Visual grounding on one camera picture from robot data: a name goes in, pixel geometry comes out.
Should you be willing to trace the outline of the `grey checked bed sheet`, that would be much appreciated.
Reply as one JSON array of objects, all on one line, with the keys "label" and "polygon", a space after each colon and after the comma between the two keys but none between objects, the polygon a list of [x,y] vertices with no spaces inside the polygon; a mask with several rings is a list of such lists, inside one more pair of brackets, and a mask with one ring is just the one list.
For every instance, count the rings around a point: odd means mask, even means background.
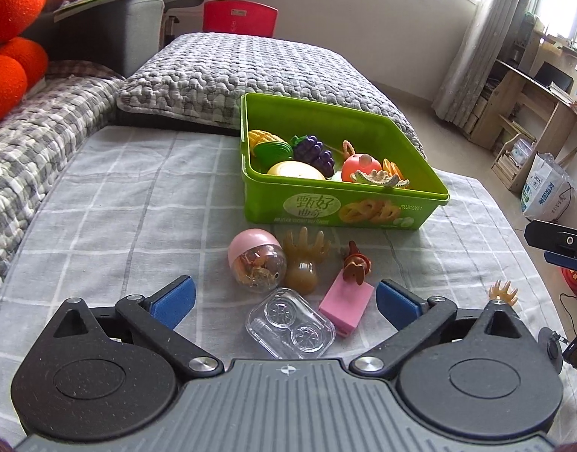
[{"label": "grey checked bed sheet", "polygon": [[[178,331],[224,361],[262,358],[245,320],[260,297],[239,286],[227,261],[247,227],[241,142],[210,134],[103,128],[88,139],[41,203],[0,290],[0,436],[24,437],[10,399],[14,374],[68,298],[111,306],[152,294],[181,275],[196,303]],[[562,327],[519,237],[471,177],[442,173],[449,202],[415,231],[328,228],[317,305],[350,242],[371,259],[369,282],[393,279],[420,297],[482,307],[489,286],[509,281],[529,331]]]}]

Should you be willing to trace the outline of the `red plastic chair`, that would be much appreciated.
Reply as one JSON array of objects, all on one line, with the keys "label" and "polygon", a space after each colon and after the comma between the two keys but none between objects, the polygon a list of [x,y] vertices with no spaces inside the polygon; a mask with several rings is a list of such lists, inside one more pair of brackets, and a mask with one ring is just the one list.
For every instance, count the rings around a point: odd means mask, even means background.
[{"label": "red plastic chair", "polygon": [[278,10],[247,0],[216,0],[205,4],[204,32],[272,38]]}]

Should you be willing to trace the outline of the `green toy corn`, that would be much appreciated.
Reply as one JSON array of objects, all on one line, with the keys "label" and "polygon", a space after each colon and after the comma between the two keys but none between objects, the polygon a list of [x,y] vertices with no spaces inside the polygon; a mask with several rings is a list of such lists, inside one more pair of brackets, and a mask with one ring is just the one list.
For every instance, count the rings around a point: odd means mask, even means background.
[{"label": "green toy corn", "polygon": [[267,131],[250,130],[248,145],[251,147],[251,156],[263,173],[277,163],[294,159],[294,151],[289,143]]}]

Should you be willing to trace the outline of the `grey patterned sofa cover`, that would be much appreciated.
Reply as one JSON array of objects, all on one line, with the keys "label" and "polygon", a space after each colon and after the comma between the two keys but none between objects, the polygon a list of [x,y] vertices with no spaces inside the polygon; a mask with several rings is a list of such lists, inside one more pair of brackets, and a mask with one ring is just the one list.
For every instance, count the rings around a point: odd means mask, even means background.
[{"label": "grey patterned sofa cover", "polygon": [[35,213],[82,143],[112,119],[124,78],[91,61],[49,65],[0,121],[0,291]]}]

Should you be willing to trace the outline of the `wooden desk shelf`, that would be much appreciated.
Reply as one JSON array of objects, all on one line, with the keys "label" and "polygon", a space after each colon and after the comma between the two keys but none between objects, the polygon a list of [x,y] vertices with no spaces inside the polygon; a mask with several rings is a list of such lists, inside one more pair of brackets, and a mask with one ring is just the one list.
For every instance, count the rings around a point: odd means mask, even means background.
[{"label": "wooden desk shelf", "polygon": [[492,171],[512,193],[521,192],[535,155],[558,156],[577,129],[574,79],[536,59],[540,42],[555,39],[532,15],[490,69],[464,134],[496,153]]}]

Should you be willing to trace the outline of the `amber rubber hand toy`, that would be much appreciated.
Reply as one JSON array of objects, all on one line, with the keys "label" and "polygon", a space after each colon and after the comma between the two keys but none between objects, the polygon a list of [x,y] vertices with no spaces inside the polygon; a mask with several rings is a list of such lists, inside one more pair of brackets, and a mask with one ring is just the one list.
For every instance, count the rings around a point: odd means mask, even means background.
[{"label": "amber rubber hand toy", "polygon": [[319,282],[317,268],[328,256],[331,243],[325,233],[319,231],[314,243],[309,244],[309,231],[302,226],[297,236],[287,231],[282,240],[282,249],[286,256],[287,268],[284,284],[297,291],[301,296],[312,294]]}]

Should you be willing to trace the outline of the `purple toy grapes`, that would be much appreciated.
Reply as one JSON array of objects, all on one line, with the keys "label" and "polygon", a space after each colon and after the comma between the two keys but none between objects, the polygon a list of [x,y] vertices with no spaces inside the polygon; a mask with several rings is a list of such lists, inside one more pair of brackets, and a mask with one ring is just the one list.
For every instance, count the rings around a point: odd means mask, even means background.
[{"label": "purple toy grapes", "polygon": [[332,152],[316,136],[293,136],[289,145],[292,148],[294,160],[311,165],[319,170],[323,177],[333,176],[334,158]]}]

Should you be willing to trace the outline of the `small brown figurine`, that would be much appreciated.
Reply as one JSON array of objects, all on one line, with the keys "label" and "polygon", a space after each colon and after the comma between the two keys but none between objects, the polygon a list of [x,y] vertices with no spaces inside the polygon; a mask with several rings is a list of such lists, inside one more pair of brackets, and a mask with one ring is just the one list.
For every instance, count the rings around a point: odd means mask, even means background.
[{"label": "small brown figurine", "polygon": [[343,279],[362,286],[371,269],[371,260],[359,249],[355,241],[350,241],[343,256]]}]

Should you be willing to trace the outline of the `green plastic box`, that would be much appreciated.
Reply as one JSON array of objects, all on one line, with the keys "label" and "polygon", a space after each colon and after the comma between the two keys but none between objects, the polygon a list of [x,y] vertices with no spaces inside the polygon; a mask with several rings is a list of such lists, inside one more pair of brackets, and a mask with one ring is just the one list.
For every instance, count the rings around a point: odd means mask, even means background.
[{"label": "green plastic box", "polygon": [[[252,223],[297,223],[366,229],[422,226],[449,191],[410,139],[374,113],[282,96],[241,97],[241,169],[244,214]],[[251,153],[247,135],[262,130],[284,140],[314,135],[343,160],[343,141],[359,153],[396,164],[407,188],[271,176]]]}]

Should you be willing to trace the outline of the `clear contact lens case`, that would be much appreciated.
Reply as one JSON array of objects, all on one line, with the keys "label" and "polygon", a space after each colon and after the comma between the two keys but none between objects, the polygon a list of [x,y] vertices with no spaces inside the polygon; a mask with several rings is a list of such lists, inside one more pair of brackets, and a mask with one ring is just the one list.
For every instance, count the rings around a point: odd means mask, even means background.
[{"label": "clear contact lens case", "polygon": [[334,324],[289,288],[270,293],[248,314],[245,329],[273,358],[320,358],[333,344]]}]

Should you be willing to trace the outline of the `pink capsule ball toy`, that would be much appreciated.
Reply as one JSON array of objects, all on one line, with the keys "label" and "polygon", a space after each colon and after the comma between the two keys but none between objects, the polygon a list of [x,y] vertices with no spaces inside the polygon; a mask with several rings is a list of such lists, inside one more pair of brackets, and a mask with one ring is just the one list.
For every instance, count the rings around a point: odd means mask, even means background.
[{"label": "pink capsule ball toy", "polygon": [[286,274],[287,259],[280,242],[262,229],[237,234],[228,247],[227,257],[234,279],[256,293],[275,290]]}]

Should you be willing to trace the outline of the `yellow toy fruit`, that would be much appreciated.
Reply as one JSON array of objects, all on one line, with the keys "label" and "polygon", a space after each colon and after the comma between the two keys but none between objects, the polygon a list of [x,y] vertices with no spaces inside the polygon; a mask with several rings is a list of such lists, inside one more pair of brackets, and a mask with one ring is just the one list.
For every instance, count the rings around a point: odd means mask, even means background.
[{"label": "yellow toy fruit", "polygon": [[324,181],[325,177],[317,168],[301,161],[285,160],[272,165],[267,174],[275,177],[295,177],[303,180]]}]

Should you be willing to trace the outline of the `pink pig toy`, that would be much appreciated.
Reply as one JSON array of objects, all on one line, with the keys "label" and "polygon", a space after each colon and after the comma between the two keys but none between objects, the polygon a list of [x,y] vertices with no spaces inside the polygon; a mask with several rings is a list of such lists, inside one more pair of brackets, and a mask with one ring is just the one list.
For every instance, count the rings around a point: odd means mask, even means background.
[{"label": "pink pig toy", "polygon": [[363,174],[371,174],[373,170],[382,170],[381,163],[369,154],[357,153],[350,141],[343,140],[341,180],[343,182],[353,182],[352,175],[357,171],[361,171]]}]

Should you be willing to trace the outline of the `pink eraser block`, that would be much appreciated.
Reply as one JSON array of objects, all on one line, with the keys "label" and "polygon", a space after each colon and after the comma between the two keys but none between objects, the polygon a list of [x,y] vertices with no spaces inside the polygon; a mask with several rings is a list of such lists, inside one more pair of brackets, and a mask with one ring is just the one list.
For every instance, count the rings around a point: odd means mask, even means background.
[{"label": "pink eraser block", "polygon": [[359,285],[354,279],[345,279],[343,270],[337,275],[318,306],[318,312],[334,325],[341,338],[349,337],[358,327],[374,293],[368,282]]}]

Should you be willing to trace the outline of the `orange plush toy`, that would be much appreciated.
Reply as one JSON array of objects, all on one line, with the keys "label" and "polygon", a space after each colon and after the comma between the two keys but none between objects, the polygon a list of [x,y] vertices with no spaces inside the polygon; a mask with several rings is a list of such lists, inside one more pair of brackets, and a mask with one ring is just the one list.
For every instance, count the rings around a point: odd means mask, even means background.
[{"label": "orange plush toy", "polygon": [[21,36],[45,5],[46,0],[0,0],[0,121],[49,67],[43,47]]}]

